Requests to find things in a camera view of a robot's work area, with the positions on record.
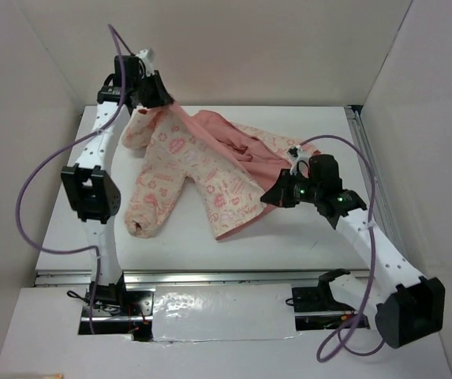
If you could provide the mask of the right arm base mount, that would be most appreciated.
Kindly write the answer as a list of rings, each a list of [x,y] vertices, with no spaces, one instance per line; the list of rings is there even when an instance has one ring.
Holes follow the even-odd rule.
[[[294,311],[297,331],[334,330],[357,313],[318,287],[293,287],[286,305]]]

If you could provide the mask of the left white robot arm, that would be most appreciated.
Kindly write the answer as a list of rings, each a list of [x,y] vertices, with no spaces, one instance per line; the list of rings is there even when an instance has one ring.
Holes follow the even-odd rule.
[[[93,248],[89,298],[112,315],[129,305],[114,240],[114,218],[121,207],[120,189],[110,176],[114,153],[136,107],[151,109],[174,101],[152,62],[150,49],[114,60],[114,72],[97,95],[93,135],[77,161],[61,172],[71,209]]]

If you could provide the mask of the pink and cream jacket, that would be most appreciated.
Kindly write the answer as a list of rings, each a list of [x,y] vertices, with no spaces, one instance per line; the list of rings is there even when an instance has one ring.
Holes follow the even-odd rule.
[[[138,107],[122,138],[126,148],[145,151],[125,226],[134,237],[156,236],[190,179],[215,239],[235,234],[274,210],[260,198],[291,166],[289,150],[299,143],[214,111],[190,115],[177,103]]]

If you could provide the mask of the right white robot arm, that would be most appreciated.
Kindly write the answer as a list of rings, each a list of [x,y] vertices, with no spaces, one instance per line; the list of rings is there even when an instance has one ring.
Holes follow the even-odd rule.
[[[344,189],[338,162],[332,155],[310,156],[289,150],[292,166],[283,169],[261,197],[267,205],[316,207],[368,265],[372,285],[343,268],[322,274],[312,289],[293,290],[291,306],[297,313],[325,310],[362,312],[371,328],[392,348],[439,332],[443,327],[446,290],[437,278],[428,279],[398,251],[368,213],[360,196]]]

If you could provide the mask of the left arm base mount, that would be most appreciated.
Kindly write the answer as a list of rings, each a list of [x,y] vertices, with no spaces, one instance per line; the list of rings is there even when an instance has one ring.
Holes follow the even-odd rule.
[[[90,314],[90,307],[84,304],[80,315],[78,334],[91,335],[89,321],[92,321],[95,336],[127,335],[135,341],[152,340],[153,291],[129,291],[122,306],[97,301]]]

